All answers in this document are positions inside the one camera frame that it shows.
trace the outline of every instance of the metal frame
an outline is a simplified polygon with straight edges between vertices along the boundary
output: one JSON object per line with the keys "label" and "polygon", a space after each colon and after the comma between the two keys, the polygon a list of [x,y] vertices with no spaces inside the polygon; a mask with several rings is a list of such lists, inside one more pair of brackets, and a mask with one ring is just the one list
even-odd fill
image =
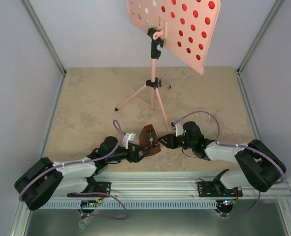
{"label": "metal frame", "polygon": [[264,20],[263,25],[261,26],[258,34],[256,35],[255,39],[253,40],[253,43],[251,44],[250,48],[248,49],[242,63],[240,64],[239,68],[237,69],[239,75],[244,70],[247,62],[253,55],[254,51],[256,50],[258,44],[260,43],[261,39],[267,32],[269,26],[271,25],[272,21],[274,20],[275,16],[279,12],[280,8],[282,7],[282,4],[285,2],[285,0],[276,0],[273,7],[271,8],[267,18]]}
{"label": "metal frame", "polygon": [[[48,50],[50,51],[53,59],[58,65],[63,76],[65,76],[65,69],[54,50],[45,30],[43,29],[31,3],[29,0],[21,0],[35,23],[41,37],[44,39]],[[264,33],[268,29],[272,20],[274,19],[276,13],[282,6],[284,0],[276,0],[271,12],[266,18],[264,24],[262,25],[256,39],[252,43],[250,49],[247,52],[243,62],[241,63],[239,69],[237,70],[237,80],[241,90],[241,94],[246,106],[247,114],[250,119],[250,123],[256,138],[260,138],[259,128],[256,124],[256,119],[251,108],[251,103],[248,99],[241,72],[245,68],[248,60],[252,56],[253,52],[257,48],[258,43],[262,39]],[[60,97],[60,92],[62,90],[63,84],[59,91],[57,101],[55,103],[55,109]],[[43,150],[45,149],[48,134],[44,140]],[[214,176],[218,173],[205,173],[205,172],[146,172],[146,173],[103,173],[99,175],[96,179],[101,181],[111,181],[112,182],[112,194],[119,197],[121,200],[174,200],[174,201],[204,201],[206,200],[199,198],[195,180],[200,177],[204,180],[212,180]],[[243,187],[244,196],[243,199],[256,199],[257,191],[251,187]],[[275,185],[270,188],[267,193],[262,193],[261,198],[263,200],[275,199],[278,200],[278,205],[280,207],[281,216],[284,219],[286,230],[291,236],[291,191],[288,183],[285,182],[280,185]],[[66,201],[66,198],[57,198],[56,201]],[[25,206],[24,203],[19,203],[17,212],[14,218],[10,236],[23,236],[29,223],[30,211]]]}
{"label": "metal frame", "polygon": [[[210,172],[141,172],[141,173],[103,173],[96,177],[98,181],[111,181],[111,193],[127,203],[146,203],[166,201],[170,203],[196,203],[220,200],[224,198],[200,198],[195,186],[195,180],[201,177],[212,180],[217,173]],[[256,199],[258,192],[252,187],[243,187],[244,196],[241,200]],[[291,236],[291,192],[287,183],[274,185],[266,193],[262,193],[262,200],[277,200],[286,230]],[[88,200],[90,198],[55,198],[51,202],[58,203],[57,209],[73,209],[74,205],[66,206],[66,202]],[[23,236],[29,223],[30,211],[24,203],[18,206],[13,223],[11,236]]]}
{"label": "metal frame", "polygon": [[61,60],[56,52],[56,50],[54,49],[45,29],[43,28],[31,2],[29,0],[21,0],[25,9],[27,10],[29,16],[31,17],[31,20],[33,21],[36,29],[38,30],[41,38],[43,39],[45,45],[47,46],[48,48],[48,51],[50,52],[53,60],[55,61],[55,63],[57,64],[59,70],[61,71],[62,75],[65,76],[66,74],[66,70],[64,68],[64,66],[62,65],[61,63]]}

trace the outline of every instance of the music stand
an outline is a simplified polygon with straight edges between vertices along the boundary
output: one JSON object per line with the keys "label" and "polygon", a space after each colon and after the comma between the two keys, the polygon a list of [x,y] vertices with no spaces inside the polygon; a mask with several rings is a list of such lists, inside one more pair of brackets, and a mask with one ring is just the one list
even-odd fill
{"label": "music stand", "polygon": [[204,73],[204,61],[210,46],[215,23],[218,18],[220,0],[127,0],[130,22],[151,37],[151,79],[124,103],[121,109],[146,87],[151,87],[151,104],[154,110],[155,92],[169,133],[171,127],[162,103],[159,88],[164,85],[156,77],[156,60],[165,47],[199,74]]}

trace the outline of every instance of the black clamp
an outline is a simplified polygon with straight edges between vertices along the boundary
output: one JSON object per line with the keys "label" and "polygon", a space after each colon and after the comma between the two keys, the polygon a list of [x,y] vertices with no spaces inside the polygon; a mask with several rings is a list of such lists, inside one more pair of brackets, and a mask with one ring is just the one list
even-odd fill
{"label": "black clamp", "polygon": [[161,56],[161,51],[157,49],[158,46],[160,46],[161,48],[164,45],[164,40],[161,38],[158,38],[156,40],[153,39],[154,34],[158,32],[158,30],[154,29],[154,28],[150,28],[147,31],[147,35],[151,37],[152,39],[152,43],[151,43],[151,58],[152,59],[159,59]]}
{"label": "black clamp", "polygon": [[157,77],[155,77],[155,82],[152,82],[151,80],[147,80],[146,86],[152,87],[154,89],[158,87],[162,87],[162,80],[159,80]]}

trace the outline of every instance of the beige tile surface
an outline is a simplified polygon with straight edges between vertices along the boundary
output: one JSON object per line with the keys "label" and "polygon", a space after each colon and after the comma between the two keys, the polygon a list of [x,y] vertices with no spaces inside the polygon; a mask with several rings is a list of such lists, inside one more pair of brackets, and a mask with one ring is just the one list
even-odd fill
{"label": "beige tile surface", "polygon": [[[148,67],[69,69],[44,156],[54,161],[83,158],[99,147],[105,137],[118,137],[113,119],[121,123],[124,131],[136,133],[136,140],[148,124],[154,126],[159,137],[167,134],[163,118],[138,101],[114,111],[150,76]],[[172,86],[160,89],[169,121],[192,111],[206,110],[220,122],[220,141],[243,143],[254,138],[232,68],[207,67],[201,76],[189,67],[159,67],[157,76]],[[150,88],[146,88],[138,98],[149,102],[150,93]],[[161,112],[158,101],[156,109]],[[206,138],[215,138],[217,128],[208,115],[191,116],[184,122],[188,120],[196,121]],[[123,161],[109,166],[107,171],[217,171],[228,167],[236,168],[224,161],[185,157],[180,148],[162,147],[159,154],[140,163]]]}

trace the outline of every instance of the red dot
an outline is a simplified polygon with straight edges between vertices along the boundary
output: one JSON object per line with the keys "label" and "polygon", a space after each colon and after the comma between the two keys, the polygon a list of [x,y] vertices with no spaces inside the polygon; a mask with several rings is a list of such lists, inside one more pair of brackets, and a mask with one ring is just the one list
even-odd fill
{"label": "red dot", "polygon": [[198,15],[199,15],[199,14],[198,14],[198,12],[197,12],[196,10],[194,10],[194,17],[196,17],[196,18],[197,18],[197,17],[198,17]]}
{"label": "red dot", "polygon": [[209,8],[210,9],[214,9],[214,7],[215,7],[214,2],[213,1],[209,1]]}
{"label": "red dot", "polygon": [[207,25],[209,25],[209,24],[211,23],[211,20],[210,20],[209,17],[206,17],[206,18],[205,18],[205,23],[206,23]]}

